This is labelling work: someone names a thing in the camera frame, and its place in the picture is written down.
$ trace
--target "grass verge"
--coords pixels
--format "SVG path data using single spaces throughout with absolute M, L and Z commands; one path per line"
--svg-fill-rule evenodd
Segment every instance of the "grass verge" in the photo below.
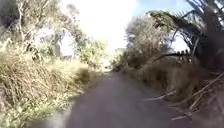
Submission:
M 102 74 L 78 61 L 35 63 L 26 54 L 0 53 L 0 127 L 28 122 L 66 108 Z

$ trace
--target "bush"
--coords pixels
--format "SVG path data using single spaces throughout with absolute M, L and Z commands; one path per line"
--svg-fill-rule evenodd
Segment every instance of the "bush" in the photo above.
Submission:
M 0 127 L 27 122 L 61 110 L 99 73 L 78 61 L 35 63 L 29 54 L 0 52 Z

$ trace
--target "tree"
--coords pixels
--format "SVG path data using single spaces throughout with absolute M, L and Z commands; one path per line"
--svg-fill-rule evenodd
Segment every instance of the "tree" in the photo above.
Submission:
M 124 53 L 129 66 L 138 68 L 145 64 L 151 57 L 166 52 L 163 49 L 165 42 L 164 38 L 167 32 L 162 28 L 156 29 L 154 27 L 154 20 L 144 16 L 134 19 L 128 26 L 127 33 L 127 51 Z
M 172 19 L 174 24 L 170 26 L 182 34 L 201 66 L 224 70 L 223 7 L 218 7 L 214 0 L 186 1 L 193 7 L 192 11 L 180 16 L 165 12 L 163 15 Z
M 89 41 L 81 49 L 80 60 L 93 68 L 101 67 L 101 59 L 106 57 L 106 46 L 104 40 Z

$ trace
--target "foliage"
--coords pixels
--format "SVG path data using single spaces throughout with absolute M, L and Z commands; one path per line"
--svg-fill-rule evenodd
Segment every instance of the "foliage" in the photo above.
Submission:
M 0 127 L 24 128 L 29 121 L 63 109 L 100 75 L 78 61 L 37 64 L 12 50 L 0 56 Z
M 126 30 L 129 43 L 120 59 L 121 65 L 139 68 L 152 57 L 168 51 L 169 48 L 163 41 L 167 33 L 155 28 L 154 23 L 152 18 L 144 16 L 134 19 L 129 24 Z
M 223 70 L 223 18 L 224 14 L 214 0 L 186 0 L 193 10 L 185 15 L 164 12 L 174 23 L 173 29 L 179 31 L 191 53 L 207 70 Z
M 106 57 L 106 45 L 103 40 L 86 43 L 81 49 L 80 60 L 93 68 L 99 68 L 102 66 L 101 59 Z

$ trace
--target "paved path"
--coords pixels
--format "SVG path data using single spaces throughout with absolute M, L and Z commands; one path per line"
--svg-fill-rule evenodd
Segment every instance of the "paved path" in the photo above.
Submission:
M 180 113 L 157 97 L 152 90 L 117 73 L 108 74 L 99 85 L 77 98 L 65 119 L 65 128 L 192 128 L 190 121 L 172 118 Z M 47 128 L 62 128 L 59 117 Z

